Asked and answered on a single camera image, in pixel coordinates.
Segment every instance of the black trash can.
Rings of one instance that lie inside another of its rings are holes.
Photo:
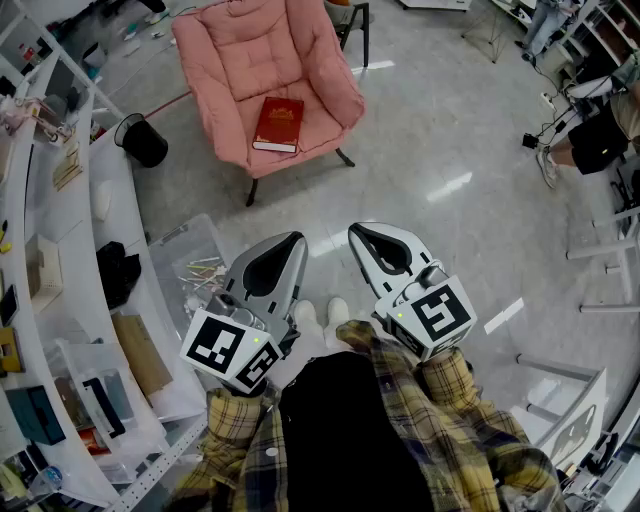
[[[118,126],[115,143],[145,167],[155,167],[164,160],[169,144],[145,120],[142,114],[131,114]]]

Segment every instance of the black bag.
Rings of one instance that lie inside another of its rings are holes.
[[[120,242],[109,242],[98,252],[98,269],[109,309],[121,306],[140,277],[140,257],[125,256]]]

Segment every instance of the white box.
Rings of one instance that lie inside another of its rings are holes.
[[[426,361],[460,343],[478,317],[460,280],[452,276],[389,310],[388,319],[388,332]]]
[[[37,233],[25,245],[29,294],[35,314],[62,292],[58,244]]]
[[[269,333],[204,309],[196,310],[180,350],[182,359],[243,393],[250,393],[282,355]]]

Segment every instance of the red book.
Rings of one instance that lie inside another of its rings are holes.
[[[254,149],[295,153],[303,109],[301,100],[265,98],[253,138]]]

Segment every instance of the pink armchair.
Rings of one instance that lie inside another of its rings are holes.
[[[365,102],[322,0],[233,0],[173,22],[182,69],[221,160],[258,179],[335,150]],[[252,147],[266,96],[304,101],[295,153]]]

